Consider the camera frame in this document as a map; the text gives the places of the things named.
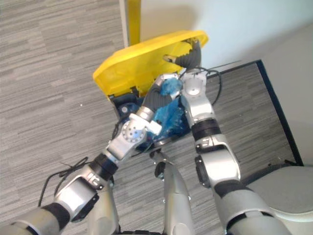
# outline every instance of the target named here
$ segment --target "bolt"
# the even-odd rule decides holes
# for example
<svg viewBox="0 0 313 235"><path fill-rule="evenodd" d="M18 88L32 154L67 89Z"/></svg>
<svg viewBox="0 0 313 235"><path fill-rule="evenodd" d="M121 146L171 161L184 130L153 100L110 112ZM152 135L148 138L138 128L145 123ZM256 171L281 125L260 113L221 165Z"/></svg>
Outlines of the bolt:
<svg viewBox="0 0 313 235"><path fill-rule="evenodd" d="M123 112L123 113L127 113L127 112L128 112L128 108L127 108L126 106L123 106L123 107L122 107L122 112Z"/></svg>

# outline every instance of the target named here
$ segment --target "gray carpet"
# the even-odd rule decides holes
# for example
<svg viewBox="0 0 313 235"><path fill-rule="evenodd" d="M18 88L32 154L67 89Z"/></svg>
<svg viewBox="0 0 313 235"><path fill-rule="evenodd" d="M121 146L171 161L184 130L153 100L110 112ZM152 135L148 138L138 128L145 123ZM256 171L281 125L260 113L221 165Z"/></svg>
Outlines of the gray carpet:
<svg viewBox="0 0 313 235"><path fill-rule="evenodd" d="M35 208L47 175L94 158L110 139L116 116L92 81L93 71L123 47L118 0L7 0L1 3L0 224ZM215 112L243 177L292 153L255 64L227 72ZM213 99L217 79L207 85ZM198 235L222 235L212 192L199 185L192 137L167 145L186 180ZM116 173L115 201L124 230L160 232L163 183L147 155ZM52 201L59 179L49 184ZM84 235L86 224L64 234Z"/></svg>

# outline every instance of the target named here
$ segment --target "black frame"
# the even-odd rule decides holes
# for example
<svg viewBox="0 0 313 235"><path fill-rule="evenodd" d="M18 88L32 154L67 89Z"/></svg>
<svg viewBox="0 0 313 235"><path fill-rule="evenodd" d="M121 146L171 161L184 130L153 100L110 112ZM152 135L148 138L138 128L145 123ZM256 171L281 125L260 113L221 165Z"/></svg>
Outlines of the black frame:
<svg viewBox="0 0 313 235"><path fill-rule="evenodd" d="M266 69L264 67L264 64L262 62L262 60L256 60L256 61L252 61L252 62L249 62L247 64L244 64L244 65L240 65L240 66L237 66L237 67L234 67L234 68L231 68L231 69L228 69L228 70L224 70L221 72L221 74L223 73L226 73L226 72L229 72L229 71L233 71L233 70L236 70L236 69L239 69L239 68L242 68L242 67L245 67L247 65L251 65L251 64L256 64L259 71L260 71L260 74L262 76L262 79L264 81L264 84L268 90L268 94L270 96L270 99L272 100L272 103L274 105L274 108L276 110L276 113L278 115L278 118L279 118L279 121L283 127L283 130L285 132L285 135L286 135L286 138L288 140L288 143L289 143L289 146L291 148L291 151L293 153L293 157L294 157L294 160L296 162L297 165L299 166L303 166L303 162L302 162L302 159L301 159L301 156L300 156L300 153L299 153L299 150L298 150L298 147L295 143L295 140L293 138L293 135L292 135L292 132L290 130L290 127L288 125L288 122L287 122L287 119L285 117L285 114L283 112L283 109L279 103L279 100L277 98L277 95L274 91L274 88L269 80L269 77L266 73Z"/></svg>

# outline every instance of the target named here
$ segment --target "yellow pole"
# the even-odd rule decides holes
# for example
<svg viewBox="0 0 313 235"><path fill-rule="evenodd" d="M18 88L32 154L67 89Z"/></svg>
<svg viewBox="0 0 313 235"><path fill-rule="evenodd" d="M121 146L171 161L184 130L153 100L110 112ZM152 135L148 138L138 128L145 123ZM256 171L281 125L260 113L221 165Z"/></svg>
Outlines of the yellow pole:
<svg viewBox="0 0 313 235"><path fill-rule="evenodd" d="M129 44L134 45L140 42L140 14L141 0L128 0L128 35Z"/></svg>

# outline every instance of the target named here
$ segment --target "yellow container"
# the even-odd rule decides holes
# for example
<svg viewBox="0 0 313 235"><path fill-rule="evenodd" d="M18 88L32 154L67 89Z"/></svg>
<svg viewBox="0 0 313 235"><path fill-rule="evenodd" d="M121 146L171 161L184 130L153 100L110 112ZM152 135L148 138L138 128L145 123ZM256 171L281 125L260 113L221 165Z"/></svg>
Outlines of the yellow container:
<svg viewBox="0 0 313 235"><path fill-rule="evenodd" d="M164 61L163 55L187 54L191 45L183 41L192 38L201 46L208 41L203 31L178 31L119 50L100 65L93 79L108 98L130 93L134 87L144 96L157 76L181 70Z"/></svg>

